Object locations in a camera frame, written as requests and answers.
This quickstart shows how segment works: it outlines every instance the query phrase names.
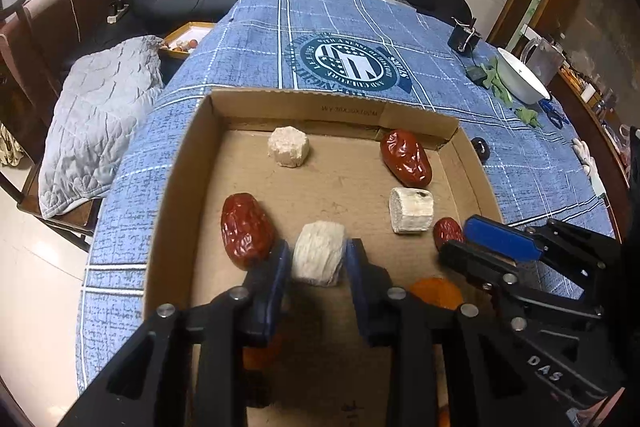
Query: cardboard tray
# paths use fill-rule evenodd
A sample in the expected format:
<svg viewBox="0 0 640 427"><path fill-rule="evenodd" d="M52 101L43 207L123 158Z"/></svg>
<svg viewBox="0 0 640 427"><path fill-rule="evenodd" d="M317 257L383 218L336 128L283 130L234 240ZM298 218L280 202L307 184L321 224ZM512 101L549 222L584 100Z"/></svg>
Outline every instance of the cardboard tray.
<svg viewBox="0 0 640 427"><path fill-rule="evenodd" d="M159 49L159 53L184 60L190 55L190 53L172 51L172 48L175 48L176 41L190 41L191 39L196 39L198 43L200 43L215 25L215 22L187 22L177 30L169 33L162 40L162 46L167 46L167 48L161 47Z"/></svg>
<svg viewBox="0 0 640 427"><path fill-rule="evenodd" d="M267 155L270 132L284 125L309 135L311 152L296 169ZM337 221L362 239L369 260L385 267L394 284L449 277L467 301L478 301L462 277L437 264L430 232L396 235L391 229L388 197L399 182L382 162L378 140L392 128L414 132L427 149L434 222L450 216L463 223L472 214L501 221L491 185L455 118L334 94L214 90L191 121L164 193L144 317L166 302L178 308L207 303L242 283L245 272L229 261L220 237L222 204L235 192L260 201L291 250L304 224ZM345 274L334 288L291 283L288 293L290 312L279 326L284 349L268 374L276 405L249 409L249 425L349 425L347 416L355 413L360 425L382 427L391 353L366 347L358 335ZM445 387L438 400L446 400Z"/></svg>

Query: gray quilted cushion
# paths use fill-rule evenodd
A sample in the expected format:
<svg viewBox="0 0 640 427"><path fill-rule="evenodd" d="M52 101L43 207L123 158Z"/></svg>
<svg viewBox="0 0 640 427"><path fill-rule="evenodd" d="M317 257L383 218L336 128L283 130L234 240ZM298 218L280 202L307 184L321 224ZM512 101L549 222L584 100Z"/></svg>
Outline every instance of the gray quilted cushion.
<svg viewBox="0 0 640 427"><path fill-rule="evenodd" d="M129 140L162 91L155 36L79 58L56 103L38 178L42 217L104 197Z"/></svg>

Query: chair seat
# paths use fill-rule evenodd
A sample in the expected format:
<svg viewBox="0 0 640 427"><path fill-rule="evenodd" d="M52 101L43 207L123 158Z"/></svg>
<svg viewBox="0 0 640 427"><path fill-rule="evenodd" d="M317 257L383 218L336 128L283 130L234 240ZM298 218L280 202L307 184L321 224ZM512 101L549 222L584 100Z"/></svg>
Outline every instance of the chair seat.
<svg viewBox="0 0 640 427"><path fill-rule="evenodd" d="M17 206L18 210L43 219L40 213L40 204L38 203L39 172L40 164L38 163L31 168L24 182L24 187L22 188L24 199ZM60 229L92 236L94 235L95 224L98 221L101 202L101 199L87 201L66 214L54 216L50 219L45 219L45 221Z"/></svg>

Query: blue scissors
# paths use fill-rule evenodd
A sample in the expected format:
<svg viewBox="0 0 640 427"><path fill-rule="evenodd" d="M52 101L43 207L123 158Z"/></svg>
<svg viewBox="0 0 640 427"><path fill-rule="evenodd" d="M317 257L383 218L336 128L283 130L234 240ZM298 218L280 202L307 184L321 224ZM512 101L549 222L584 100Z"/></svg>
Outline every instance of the blue scissors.
<svg viewBox="0 0 640 427"><path fill-rule="evenodd" d="M568 124L571 124L571 122L567 120L567 117L564 114L559 112L553 105L551 105L552 100L553 100L553 97L551 97L550 100L544 100L544 99L540 100L538 102L538 105L546 113L551 123L555 125L558 129L562 129L562 122L568 123Z"/></svg>

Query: printed emblem on tablecloth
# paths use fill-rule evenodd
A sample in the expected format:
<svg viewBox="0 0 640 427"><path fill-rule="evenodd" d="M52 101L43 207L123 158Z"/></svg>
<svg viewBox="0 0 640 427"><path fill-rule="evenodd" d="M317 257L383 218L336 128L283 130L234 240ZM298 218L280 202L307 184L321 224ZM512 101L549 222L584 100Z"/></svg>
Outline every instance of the printed emblem on tablecloth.
<svg viewBox="0 0 640 427"><path fill-rule="evenodd" d="M357 94L398 86L411 92L409 74L382 46L373 49L329 34L304 36L289 46L287 60L297 75L322 89Z"/></svg>

